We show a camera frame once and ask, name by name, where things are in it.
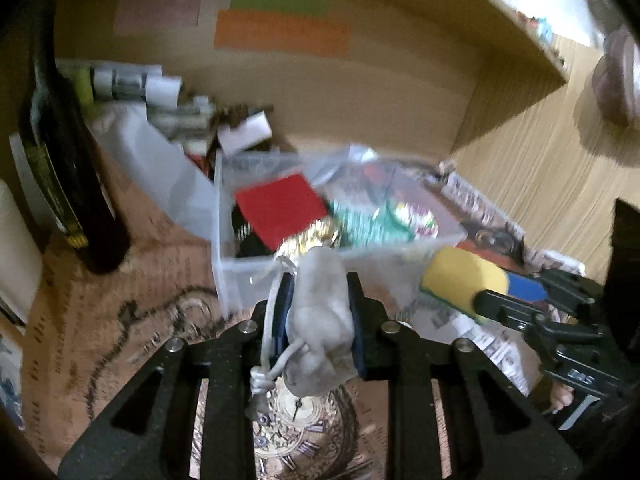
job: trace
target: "black bottle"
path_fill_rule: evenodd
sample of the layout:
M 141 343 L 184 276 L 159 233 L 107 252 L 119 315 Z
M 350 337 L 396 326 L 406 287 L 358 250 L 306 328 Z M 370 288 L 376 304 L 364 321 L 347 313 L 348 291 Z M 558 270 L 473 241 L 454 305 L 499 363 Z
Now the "black bottle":
M 31 171 L 60 230 L 86 268 L 115 270 L 129 234 L 101 184 L 94 138 L 73 85 L 56 68 L 54 0 L 31 0 L 30 89 L 20 111 L 20 138 Z

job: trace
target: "clock face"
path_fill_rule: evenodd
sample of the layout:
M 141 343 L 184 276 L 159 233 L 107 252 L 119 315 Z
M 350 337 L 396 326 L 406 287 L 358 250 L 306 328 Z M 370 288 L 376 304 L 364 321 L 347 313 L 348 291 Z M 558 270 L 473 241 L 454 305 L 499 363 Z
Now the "clock face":
M 341 386 L 324 397 L 296 397 L 276 382 L 269 394 L 270 422 L 254 422 L 259 480 L 320 479 L 344 471 L 358 448 L 358 424 Z

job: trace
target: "white rope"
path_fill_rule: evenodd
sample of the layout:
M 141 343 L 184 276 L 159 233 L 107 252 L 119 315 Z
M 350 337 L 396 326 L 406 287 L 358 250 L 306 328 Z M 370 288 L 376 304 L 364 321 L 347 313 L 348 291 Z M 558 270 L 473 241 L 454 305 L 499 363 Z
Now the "white rope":
M 276 269 L 276 276 L 271 283 L 271 290 L 267 299 L 267 306 L 264 313 L 264 325 L 262 327 L 262 345 L 260 347 L 260 366 L 251 369 L 251 378 L 249 384 L 251 393 L 254 396 L 264 396 L 268 391 L 276 387 L 275 380 L 284 370 L 289 358 L 304 346 L 302 340 L 297 340 L 289 345 L 278 358 L 273 368 L 270 368 L 271 348 L 273 347 L 273 316 L 275 312 L 276 298 L 282 283 L 282 277 L 285 272 L 290 271 L 295 277 L 298 273 L 296 265 L 286 256 L 278 256 L 273 263 L 266 269 L 264 273 L 256 278 L 252 278 L 251 282 L 255 283 L 264 279 L 273 269 Z

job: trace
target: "shiny wrapper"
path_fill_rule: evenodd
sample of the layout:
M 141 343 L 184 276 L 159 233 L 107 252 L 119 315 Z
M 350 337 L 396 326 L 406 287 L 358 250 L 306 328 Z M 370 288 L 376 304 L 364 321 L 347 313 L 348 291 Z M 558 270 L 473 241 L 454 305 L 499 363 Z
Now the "shiny wrapper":
M 399 202 L 393 208 L 393 215 L 402 225 L 411 229 L 416 238 L 435 238 L 438 236 L 438 223 L 433 213 L 428 209 Z
M 370 245 L 404 244 L 414 239 L 414 233 L 394 216 L 393 206 L 386 202 L 373 214 L 329 203 L 329 211 L 342 229 L 342 246 L 364 248 Z
M 312 222 L 304 231 L 286 238 L 278 247 L 274 258 L 286 256 L 295 261 L 311 247 L 337 248 L 340 246 L 340 237 L 338 224 L 330 216 L 325 216 Z

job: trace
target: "clock hand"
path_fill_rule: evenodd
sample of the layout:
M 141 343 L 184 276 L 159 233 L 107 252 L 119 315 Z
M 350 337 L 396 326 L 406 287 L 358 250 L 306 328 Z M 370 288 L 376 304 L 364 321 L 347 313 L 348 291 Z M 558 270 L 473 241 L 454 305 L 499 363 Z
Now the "clock hand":
M 302 407 L 302 399 L 298 398 L 296 400 L 296 411 L 293 412 L 293 420 L 296 420 L 296 415 L 298 414 L 298 410 Z

